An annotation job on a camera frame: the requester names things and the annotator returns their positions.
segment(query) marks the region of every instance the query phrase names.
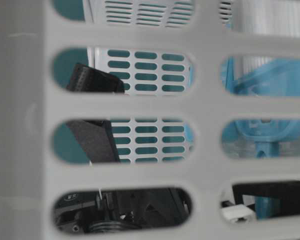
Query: black fabric piece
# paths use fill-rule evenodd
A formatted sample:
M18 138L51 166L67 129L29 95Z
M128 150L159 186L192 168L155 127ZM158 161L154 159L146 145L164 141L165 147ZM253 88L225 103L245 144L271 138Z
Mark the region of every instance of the black fabric piece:
M120 162L109 121L103 121L99 126L84 120L73 120L66 125L92 163Z
M125 92L118 77L81 63L75 65L66 88L71 92ZM120 162L110 121L73 120L66 125L92 163Z
M72 92L124 93L124 83L116 76L77 63L66 87Z

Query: white perforated panel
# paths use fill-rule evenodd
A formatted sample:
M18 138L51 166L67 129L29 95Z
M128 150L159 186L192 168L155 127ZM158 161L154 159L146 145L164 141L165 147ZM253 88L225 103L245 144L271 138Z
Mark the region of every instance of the white perforated panel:
M98 24L181 28L194 12L193 0L84 1L86 19Z
M192 83L193 67L189 59L178 53L135 49L89 48L91 67L118 76L125 85L125 93L131 96L177 96L183 94ZM185 128L179 120L138 121L135 118L113 121L112 127L127 127L129 132L114 133L118 153L122 161L161 162L184 159L193 145L186 138ZM138 143L140 138L155 138L155 142Z

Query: black mechanical part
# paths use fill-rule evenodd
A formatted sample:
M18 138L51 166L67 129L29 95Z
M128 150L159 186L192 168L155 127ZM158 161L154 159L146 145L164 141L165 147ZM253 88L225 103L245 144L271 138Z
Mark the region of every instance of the black mechanical part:
M70 193L57 202L56 225L64 232L115 233L172 227L188 217L179 189L138 189Z
M300 181L236 184L232 187L235 204L244 204L243 195L280 200L279 214L273 217L300 215Z

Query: white cylindrical filter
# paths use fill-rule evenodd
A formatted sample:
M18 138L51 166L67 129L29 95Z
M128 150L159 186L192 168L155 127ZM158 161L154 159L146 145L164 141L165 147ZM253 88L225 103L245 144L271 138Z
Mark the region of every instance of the white cylindrical filter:
M232 5L236 32L300 38L300 1L236 0ZM235 61L238 79L272 61L271 57L242 56Z

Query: black plastic part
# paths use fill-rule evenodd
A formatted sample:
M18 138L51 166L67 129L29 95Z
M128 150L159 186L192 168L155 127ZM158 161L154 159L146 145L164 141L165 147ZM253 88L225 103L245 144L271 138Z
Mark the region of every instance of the black plastic part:
M119 163L110 121L73 120L66 123L91 163Z
M300 181L237 184L232 187L236 204L243 204L243 195L280 200L280 212L275 217L300 215Z
M77 63L66 87L72 92L124 93L124 83L114 75ZM67 127L92 163L120 162L111 122L73 120Z
M124 93L124 83L116 76L77 63L66 87L71 92Z
M57 202L56 225L67 233L78 226L82 233L172 227L188 217L179 189L137 189L70 193Z

